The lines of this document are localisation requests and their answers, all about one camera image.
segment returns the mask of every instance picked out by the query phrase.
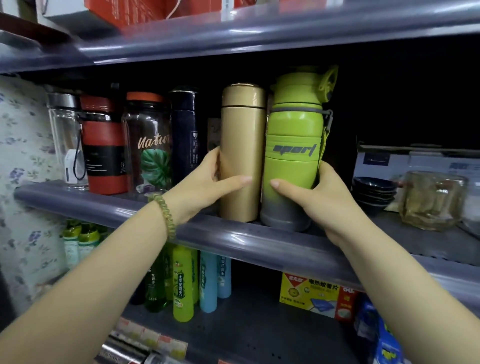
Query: gray bottle base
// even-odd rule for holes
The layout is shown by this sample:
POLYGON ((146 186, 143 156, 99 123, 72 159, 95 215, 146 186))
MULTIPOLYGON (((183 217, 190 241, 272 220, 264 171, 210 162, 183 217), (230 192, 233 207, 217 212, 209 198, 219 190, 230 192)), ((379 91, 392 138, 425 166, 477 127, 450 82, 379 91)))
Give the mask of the gray bottle base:
POLYGON ((271 218, 263 212, 260 212, 260 220, 266 226, 286 231, 305 231, 310 227, 310 224, 312 222, 312 220, 306 214, 305 218, 299 219, 297 221, 285 221, 271 218))

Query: metal shelf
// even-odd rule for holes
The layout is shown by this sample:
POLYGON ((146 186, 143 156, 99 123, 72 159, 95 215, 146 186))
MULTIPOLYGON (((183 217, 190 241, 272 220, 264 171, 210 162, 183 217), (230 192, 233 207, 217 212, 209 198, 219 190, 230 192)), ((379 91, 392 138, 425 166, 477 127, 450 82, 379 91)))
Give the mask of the metal shelf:
POLYGON ((266 278, 264 287, 234 285, 229 298, 218 300, 216 311, 206 314, 196 306, 187 323, 173 318, 172 305, 157 314, 128 305, 122 317, 187 342, 186 360, 195 364, 217 364, 219 359, 238 364, 359 364, 348 340, 350 325, 280 303, 278 278, 266 278), (277 292, 271 292, 271 286, 277 292))
POLYGON ((123 34, 2 54, 0 73, 480 31, 480 1, 292 0, 152 22, 123 34))
MULTIPOLYGON (((14 196, 31 207, 112 228, 145 205, 142 196, 72 191, 60 181, 29 183, 18 187, 14 196)), ((446 260, 453 256, 470 260, 478 257, 478 240, 461 229, 436 233, 405 226, 394 213, 383 213, 374 221, 413 253, 446 290, 480 316, 480 267, 446 260)), ((194 249, 363 290, 343 253, 318 228, 303 234, 199 214, 179 226, 178 240, 194 249)))

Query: green bracelet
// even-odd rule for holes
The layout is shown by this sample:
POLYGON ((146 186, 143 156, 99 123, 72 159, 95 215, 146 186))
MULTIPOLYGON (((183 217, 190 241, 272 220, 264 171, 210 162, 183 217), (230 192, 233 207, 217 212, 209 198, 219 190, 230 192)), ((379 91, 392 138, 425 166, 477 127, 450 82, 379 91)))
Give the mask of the green bracelet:
POLYGON ((148 199, 155 201, 160 206, 163 217, 165 219, 165 223, 167 224, 168 239, 170 241, 174 241, 177 238, 177 227, 173 222, 172 214, 170 213, 170 209, 168 208, 167 203, 163 199, 162 194, 153 194, 149 196, 148 199))

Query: mosquito repellent box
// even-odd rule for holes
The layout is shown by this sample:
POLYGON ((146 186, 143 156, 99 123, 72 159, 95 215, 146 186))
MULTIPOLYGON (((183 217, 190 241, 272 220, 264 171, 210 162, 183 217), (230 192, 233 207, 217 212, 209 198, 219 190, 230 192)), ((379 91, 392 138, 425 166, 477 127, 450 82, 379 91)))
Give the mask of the mosquito repellent box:
POLYGON ((351 322, 358 294, 349 287, 284 273, 280 302, 338 321, 351 322))

